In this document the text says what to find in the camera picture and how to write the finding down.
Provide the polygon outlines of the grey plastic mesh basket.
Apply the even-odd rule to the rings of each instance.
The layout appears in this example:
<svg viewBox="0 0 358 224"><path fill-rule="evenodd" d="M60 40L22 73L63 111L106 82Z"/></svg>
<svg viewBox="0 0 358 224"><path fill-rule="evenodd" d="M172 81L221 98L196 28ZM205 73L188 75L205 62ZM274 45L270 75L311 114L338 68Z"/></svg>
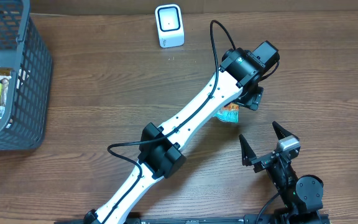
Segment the grey plastic mesh basket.
<svg viewBox="0 0 358 224"><path fill-rule="evenodd" d="M42 144L53 61L30 17L30 2L0 1L0 67L12 70L0 120L0 151Z"/></svg>

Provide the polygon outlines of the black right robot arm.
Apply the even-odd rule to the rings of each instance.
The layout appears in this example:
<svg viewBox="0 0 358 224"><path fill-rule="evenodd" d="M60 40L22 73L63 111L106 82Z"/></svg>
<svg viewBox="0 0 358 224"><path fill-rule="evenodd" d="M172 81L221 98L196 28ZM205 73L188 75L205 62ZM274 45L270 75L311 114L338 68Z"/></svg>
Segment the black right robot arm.
<svg viewBox="0 0 358 224"><path fill-rule="evenodd" d="M245 223L329 223L322 215L323 181L315 175L298 177L291 166L301 149L300 139L277 122L272 123L278 138L276 149L264 156L256 156L246 138L239 135L242 164L252 166L254 172L266 171L277 193L256 215L245 215Z"/></svg>

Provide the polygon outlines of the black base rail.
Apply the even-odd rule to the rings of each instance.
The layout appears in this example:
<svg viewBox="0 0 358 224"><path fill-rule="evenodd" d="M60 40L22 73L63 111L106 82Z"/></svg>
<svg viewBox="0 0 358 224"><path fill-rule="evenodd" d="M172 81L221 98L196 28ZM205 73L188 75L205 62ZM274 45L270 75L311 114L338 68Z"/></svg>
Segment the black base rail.
<svg viewBox="0 0 358 224"><path fill-rule="evenodd" d="M244 215L243 217L219 217L219 218L167 218L167 219L141 219L138 217L130 216L124 222L125 224L255 224L257 215ZM331 221L328 215L321 215L320 219L315 217L308 217L304 220L292 217L293 219L289 223L322 223L330 224ZM66 220L57 221L55 224L80 224L84 223L83 220ZM278 222L274 219L272 214L261 215L258 223L273 224L284 223Z"/></svg>

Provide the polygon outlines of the brown cookie snack bag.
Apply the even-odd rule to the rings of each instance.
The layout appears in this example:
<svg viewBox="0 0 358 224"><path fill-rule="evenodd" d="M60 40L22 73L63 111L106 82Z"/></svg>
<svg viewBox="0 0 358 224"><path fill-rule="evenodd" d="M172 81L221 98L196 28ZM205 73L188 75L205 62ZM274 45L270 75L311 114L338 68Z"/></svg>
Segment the brown cookie snack bag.
<svg viewBox="0 0 358 224"><path fill-rule="evenodd" d="M9 80L12 78L11 70L12 70L11 68L0 67L0 81L2 81L3 84L2 95L0 99L0 119L2 118L5 111L7 92L9 88Z"/></svg>

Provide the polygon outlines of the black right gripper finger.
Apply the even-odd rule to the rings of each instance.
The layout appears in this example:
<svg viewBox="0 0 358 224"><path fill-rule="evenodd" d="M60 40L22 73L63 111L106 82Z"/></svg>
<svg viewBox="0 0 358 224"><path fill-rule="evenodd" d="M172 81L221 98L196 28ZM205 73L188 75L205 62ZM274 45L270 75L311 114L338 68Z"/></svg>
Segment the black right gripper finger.
<svg viewBox="0 0 358 224"><path fill-rule="evenodd" d="M252 148L249 146L246 138L240 134L239 141L241 144L241 153L242 153L242 165L243 166L252 166L252 161L257 158Z"/></svg>
<svg viewBox="0 0 358 224"><path fill-rule="evenodd" d="M299 140L299 137L294 135L293 133L289 132L285 128L283 128L281 125L279 125L276 121L272 122L273 129L275 131L275 134L278 138L278 140L284 139L289 136L293 136L297 140Z"/></svg>

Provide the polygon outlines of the teal wet wipes pack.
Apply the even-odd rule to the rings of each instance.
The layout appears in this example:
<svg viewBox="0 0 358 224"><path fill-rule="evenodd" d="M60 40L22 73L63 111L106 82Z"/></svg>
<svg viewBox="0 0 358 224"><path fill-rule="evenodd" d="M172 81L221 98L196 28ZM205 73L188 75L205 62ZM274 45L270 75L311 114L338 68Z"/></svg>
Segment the teal wet wipes pack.
<svg viewBox="0 0 358 224"><path fill-rule="evenodd" d="M219 110L214 114L218 120L226 123L238 123L239 111L238 110Z"/></svg>

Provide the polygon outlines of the orange Kleenex tissue pack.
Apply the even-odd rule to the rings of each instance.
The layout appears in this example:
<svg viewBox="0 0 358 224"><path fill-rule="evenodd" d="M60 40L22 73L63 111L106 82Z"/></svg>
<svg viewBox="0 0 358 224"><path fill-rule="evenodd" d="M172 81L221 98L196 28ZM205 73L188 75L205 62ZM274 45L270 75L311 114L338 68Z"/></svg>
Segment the orange Kleenex tissue pack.
<svg viewBox="0 0 358 224"><path fill-rule="evenodd" d="M237 116L239 113L239 106L230 103L227 106L222 107L216 114L220 116Z"/></svg>

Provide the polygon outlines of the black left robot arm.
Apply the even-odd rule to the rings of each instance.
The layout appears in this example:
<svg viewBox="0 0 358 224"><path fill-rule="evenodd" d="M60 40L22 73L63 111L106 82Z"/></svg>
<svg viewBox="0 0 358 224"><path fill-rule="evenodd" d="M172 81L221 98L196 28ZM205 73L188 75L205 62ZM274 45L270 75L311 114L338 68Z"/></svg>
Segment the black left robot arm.
<svg viewBox="0 0 358 224"><path fill-rule="evenodd" d="M258 83L277 69L279 60L278 49L269 41L254 51L229 49L208 84L180 112L159 126L149 123L143 129L130 176L107 203L85 215L84 223L124 223L151 186L185 163L183 150L216 112L230 103L257 110L263 93Z"/></svg>

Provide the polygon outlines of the white barcode scanner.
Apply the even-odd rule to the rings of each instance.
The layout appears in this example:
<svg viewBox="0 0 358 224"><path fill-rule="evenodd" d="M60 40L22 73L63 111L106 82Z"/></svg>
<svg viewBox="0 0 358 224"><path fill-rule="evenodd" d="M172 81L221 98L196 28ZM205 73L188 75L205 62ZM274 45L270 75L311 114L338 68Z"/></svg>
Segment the white barcode scanner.
<svg viewBox="0 0 358 224"><path fill-rule="evenodd" d="M161 48L178 47L185 43L181 9L177 4L158 6L155 20Z"/></svg>

